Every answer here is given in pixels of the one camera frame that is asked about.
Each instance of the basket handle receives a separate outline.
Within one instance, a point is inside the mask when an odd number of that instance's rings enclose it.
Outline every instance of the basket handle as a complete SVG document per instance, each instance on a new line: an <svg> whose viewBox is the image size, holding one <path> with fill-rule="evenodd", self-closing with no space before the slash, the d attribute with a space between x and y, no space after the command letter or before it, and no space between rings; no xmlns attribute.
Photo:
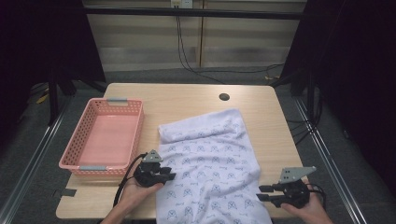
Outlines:
<svg viewBox="0 0 396 224"><path fill-rule="evenodd" d="M110 97L107 98L108 102L128 102L128 99L126 97Z"/></svg>
<svg viewBox="0 0 396 224"><path fill-rule="evenodd" d="M106 166L79 166L80 171L106 171Z"/></svg>

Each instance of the human hand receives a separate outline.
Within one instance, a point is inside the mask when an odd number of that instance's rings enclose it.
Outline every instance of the human hand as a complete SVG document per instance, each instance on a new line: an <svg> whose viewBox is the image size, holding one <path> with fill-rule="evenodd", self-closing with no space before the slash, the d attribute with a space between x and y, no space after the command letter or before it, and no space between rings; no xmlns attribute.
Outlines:
<svg viewBox="0 0 396 224"><path fill-rule="evenodd" d="M318 195L314 192L310 193L309 203L306 204L303 208L298 209L289 203L282 203L280 206L292 215L299 217L307 224L332 223L326 211L323 209Z"/></svg>
<svg viewBox="0 0 396 224"><path fill-rule="evenodd" d="M141 204L150 194L163 187L157 183L149 188L141 187L134 178L129 179L124 186L120 200L102 221L104 223L121 223L134 208Z"/></svg>

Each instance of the wooden table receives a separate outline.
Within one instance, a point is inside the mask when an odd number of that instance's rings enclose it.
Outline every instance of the wooden table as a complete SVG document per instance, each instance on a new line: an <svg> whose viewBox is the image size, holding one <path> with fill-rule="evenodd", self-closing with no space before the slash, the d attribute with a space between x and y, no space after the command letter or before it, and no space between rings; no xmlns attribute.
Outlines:
<svg viewBox="0 0 396 224"><path fill-rule="evenodd" d="M227 93L228 101L219 95ZM110 84L105 97L143 100L145 120L138 154L158 148L158 126L227 108L238 108L247 126L262 174L260 184L274 184L283 167L302 166L275 91L265 86L195 84ZM67 189L76 189L74 197L63 196L56 215L59 218L103 218L112 208L118 177L71 175ZM290 217L271 203L266 207L272 218ZM129 218L155 218L155 195L148 197Z"/></svg>

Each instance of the patterned fabric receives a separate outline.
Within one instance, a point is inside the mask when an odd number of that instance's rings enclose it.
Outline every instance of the patterned fabric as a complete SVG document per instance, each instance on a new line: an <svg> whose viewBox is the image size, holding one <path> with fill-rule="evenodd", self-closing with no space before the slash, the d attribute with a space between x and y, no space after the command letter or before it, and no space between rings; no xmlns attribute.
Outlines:
<svg viewBox="0 0 396 224"><path fill-rule="evenodd" d="M157 192L157 223L272 223L257 199L260 166L237 109L159 127L162 166L175 180Z"/></svg>

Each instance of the pink plastic basket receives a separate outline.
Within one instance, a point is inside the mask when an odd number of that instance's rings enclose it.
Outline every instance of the pink plastic basket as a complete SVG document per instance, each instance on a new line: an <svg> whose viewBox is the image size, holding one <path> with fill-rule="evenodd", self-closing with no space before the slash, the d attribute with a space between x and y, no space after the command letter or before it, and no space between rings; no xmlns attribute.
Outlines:
<svg viewBox="0 0 396 224"><path fill-rule="evenodd" d="M91 99L59 161L76 175L124 175L143 124L142 101Z"/></svg>

